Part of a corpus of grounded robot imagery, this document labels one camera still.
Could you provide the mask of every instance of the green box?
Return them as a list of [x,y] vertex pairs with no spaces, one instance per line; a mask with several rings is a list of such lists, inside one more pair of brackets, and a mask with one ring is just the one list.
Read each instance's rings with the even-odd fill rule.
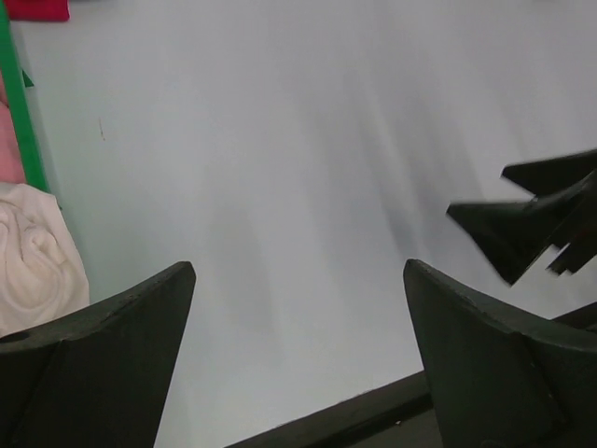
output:
[[7,89],[10,113],[19,142],[27,183],[42,191],[48,191],[48,181],[27,106],[25,80],[10,33],[10,21],[2,1],[0,1],[0,70]]

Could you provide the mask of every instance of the red object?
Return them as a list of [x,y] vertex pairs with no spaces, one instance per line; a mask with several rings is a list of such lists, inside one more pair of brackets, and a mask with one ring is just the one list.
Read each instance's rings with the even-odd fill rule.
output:
[[68,0],[4,0],[12,21],[68,21]]

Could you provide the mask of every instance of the scratch on table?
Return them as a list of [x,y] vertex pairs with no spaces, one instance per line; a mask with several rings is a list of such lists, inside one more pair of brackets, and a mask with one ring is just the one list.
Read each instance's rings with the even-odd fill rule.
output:
[[104,128],[102,127],[102,119],[97,119],[97,120],[100,123],[100,136],[102,137],[102,140],[105,141]]

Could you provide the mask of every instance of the white table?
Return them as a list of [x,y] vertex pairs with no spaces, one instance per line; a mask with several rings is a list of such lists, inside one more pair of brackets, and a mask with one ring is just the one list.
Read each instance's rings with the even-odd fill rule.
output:
[[443,214],[523,197],[507,163],[597,145],[597,4],[442,5],[81,1],[16,27],[93,298],[199,273],[158,446],[223,447],[420,369],[406,258],[545,316],[593,301],[593,268],[544,260],[506,288]]

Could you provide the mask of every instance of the pink cloth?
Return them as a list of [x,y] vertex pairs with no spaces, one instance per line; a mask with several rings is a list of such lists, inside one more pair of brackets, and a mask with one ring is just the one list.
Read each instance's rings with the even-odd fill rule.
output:
[[0,74],[0,182],[24,184],[19,144],[8,109],[7,91]]

